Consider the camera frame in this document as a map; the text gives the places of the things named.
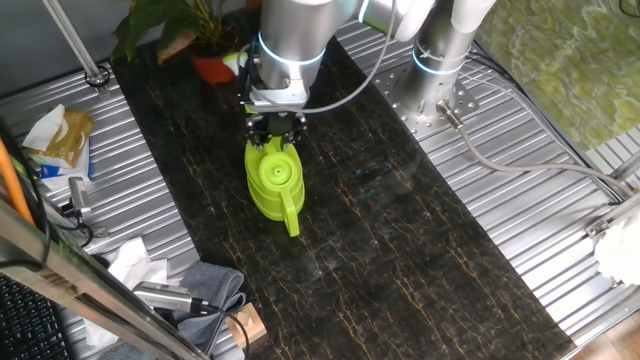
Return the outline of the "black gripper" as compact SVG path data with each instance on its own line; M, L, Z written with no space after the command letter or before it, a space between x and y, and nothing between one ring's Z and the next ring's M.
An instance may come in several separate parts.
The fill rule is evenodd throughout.
M281 136L281 149L285 150L300 140L307 130L304 114L265 113L246 118L246 139L258 152L263 151L266 137Z

